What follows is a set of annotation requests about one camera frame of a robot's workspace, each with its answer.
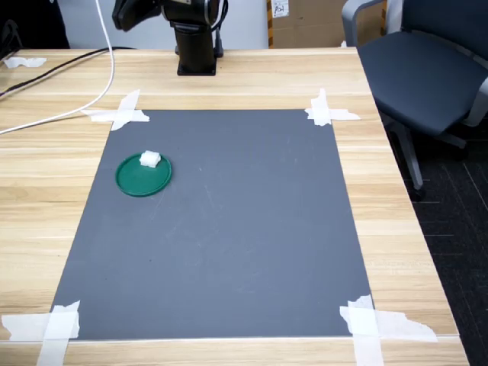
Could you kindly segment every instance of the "white cable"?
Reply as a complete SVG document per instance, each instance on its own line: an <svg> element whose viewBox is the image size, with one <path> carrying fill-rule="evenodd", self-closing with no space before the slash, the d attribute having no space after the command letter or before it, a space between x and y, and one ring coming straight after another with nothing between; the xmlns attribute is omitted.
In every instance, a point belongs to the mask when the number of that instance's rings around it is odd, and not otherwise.
<svg viewBox="0 0 488 366"><path fill-rule="evenodd" d="M88 104L85 104L83 107L77 108L77 109L75 109L73 111L69 111L69 112L66 112L66 113L63 113L63 114L59 114L59 115L54 116L54 117L48 117L48 118L44 118L43 120L38 120L36 122L31 122L29 124L22 124L20 126L16 126L16 127L8 128L6 130L2 130L2 131L0 131L0 135L2 135L4 133L9 133L9 132L17 131L17 130L22 130L22 129L28 128L28 127L38 126L40 124L47 124L48 122L53 122L55 120L60 120L60 119L62 119L64 117L68 117L71 114L80 112L83 109L86 109L88 107L91 107L97 101L99 101L100 99L102 99L103 96L107 93L108 89L112 85L112 82L114 81L114 74L115 74L114 51L112 50L112 45L110 43L110 39L108 38L107 28L105 28L104 17L101 14L100 4L98 3L98 0L95 0L95 2L97 4L98 16L100 18L101 28L104 31L105 40L107 41L108 51L110 52L110 61L111 61L111 74L110 74L110 79L108 80L108 84L105 87L104 91L102 93L100 93L100 95L97 98L95 98L93 101L90 101Z"/></svg>

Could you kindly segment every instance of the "white cube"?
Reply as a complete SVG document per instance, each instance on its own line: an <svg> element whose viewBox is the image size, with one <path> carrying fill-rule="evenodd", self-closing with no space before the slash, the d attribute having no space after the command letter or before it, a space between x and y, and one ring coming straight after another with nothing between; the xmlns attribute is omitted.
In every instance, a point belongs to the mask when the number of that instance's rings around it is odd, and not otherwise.
<svg viewBox="0 0 488 366"><path fill-rule="evenodd" d="M143 166L149 166L150 168L155 168L158 162L161 161L161 156L159 152L146 151L140 156L140 164Z"/></svg>

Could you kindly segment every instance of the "wooden desk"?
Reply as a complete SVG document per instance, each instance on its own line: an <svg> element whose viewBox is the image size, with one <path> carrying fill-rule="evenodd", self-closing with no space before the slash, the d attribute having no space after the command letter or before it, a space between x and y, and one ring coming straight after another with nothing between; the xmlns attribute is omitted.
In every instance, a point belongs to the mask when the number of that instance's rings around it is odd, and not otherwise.
<svg viewBox="0 0 488 366"><path fill-rule="evenodd" d="M23 51L48 61L38 69L0 66L0 86L80 53ZM117 109L140 88L141 109L305 109L325 88L331 108L359 114L333 126L375 305L439 336L439 343L383 340L385 365L468 364L355 50L228 51L208 78L177 77L170 52L116 51L116 60L114 84L97 108ZM0 128L82 106L109 72L108 55L96 56L4 97ZM76 115L0 136L0 314L49 312L109 128ZM0 327L0 340L8 337ZM2 342L0 364L35 364L39 349ZM72 342L65 364L356 365L349 337Z"/></svg>

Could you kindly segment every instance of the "masking tape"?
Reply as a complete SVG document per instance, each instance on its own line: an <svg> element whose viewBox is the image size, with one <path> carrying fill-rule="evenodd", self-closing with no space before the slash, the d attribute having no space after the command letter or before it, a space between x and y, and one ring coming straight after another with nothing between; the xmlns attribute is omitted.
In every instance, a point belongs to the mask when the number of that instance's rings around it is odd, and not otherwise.
<svg viewBox="0 0 488 366"><path fill-rule="evenodd" d="M39 67L42 66L46 61L47 59L43 57L34 57L31 59L25 59L24 57L10 57L9 59L3 60L4 64L9 69L14 69L20 65L25 67Z"/></svg>
<svg viewBox="0 0 488 366"><path fill-rule="evenodd" d="M113 122L112 131L119 130L129 122L149 122L149 116L141 110L136 110L139 94L140 89L129 93L120 101L119 109L116 111L85 109L82 113L89 116L93 122Z"/></svg>
<svg viewBox="0 0 488 366"><path fill-rule="evenodd" d="M2 325L11 333L10 341L42 341L37 366L63 366L69 339L78 338L78 308L79 301L56 305L48 314L4 315Z"/></svg>
<svg viewBox="0 0 488 366"><path fill-rule="evenodd" d="M438 341L432 329L407 319L404 313L374 310L371 295L349 301L339 312L352 334L358 366L384 366L380 339Z"/></svg>
<svg viewBox="0 0 488 366"><path fill-rule="evenodd" d="M332 120L360 120L361 118L347 109L329 109L327 103L327 95L325 89L320 89L319 97L311 101L312 107L307 108L305 112L308 114L309 120L314 120L315 125L325 126L332 124Z"/></svg>

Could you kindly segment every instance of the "green plate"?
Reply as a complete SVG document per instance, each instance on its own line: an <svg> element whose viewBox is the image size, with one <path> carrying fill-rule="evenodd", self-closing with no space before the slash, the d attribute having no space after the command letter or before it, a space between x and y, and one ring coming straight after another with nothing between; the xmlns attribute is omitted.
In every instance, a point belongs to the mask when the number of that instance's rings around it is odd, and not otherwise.
<svg viewBox="0 0 488 366"><path fill-rule="evenodd" d="M117 168L115 181L119 189L130 196L146 197L161 191L171 179L171 163L161 155L161 161L155 168L142 166L142 153L129 156Z"/></svg>

